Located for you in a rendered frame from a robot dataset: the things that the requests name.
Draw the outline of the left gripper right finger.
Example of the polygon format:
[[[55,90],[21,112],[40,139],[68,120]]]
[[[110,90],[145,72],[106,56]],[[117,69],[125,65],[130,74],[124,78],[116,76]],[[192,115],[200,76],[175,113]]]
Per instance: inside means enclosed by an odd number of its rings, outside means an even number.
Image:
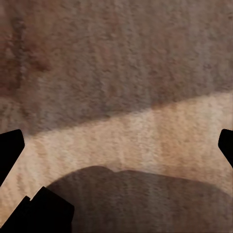
[[[233,131],[227,129],[221,131],[218,147],[233,167]]]

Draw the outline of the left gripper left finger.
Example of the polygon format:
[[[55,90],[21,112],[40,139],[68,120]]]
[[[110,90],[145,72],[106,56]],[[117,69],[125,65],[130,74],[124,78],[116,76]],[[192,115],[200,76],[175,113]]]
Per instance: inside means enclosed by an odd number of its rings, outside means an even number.
[[[20,129],[0,134],[0,187],[25,147]]]

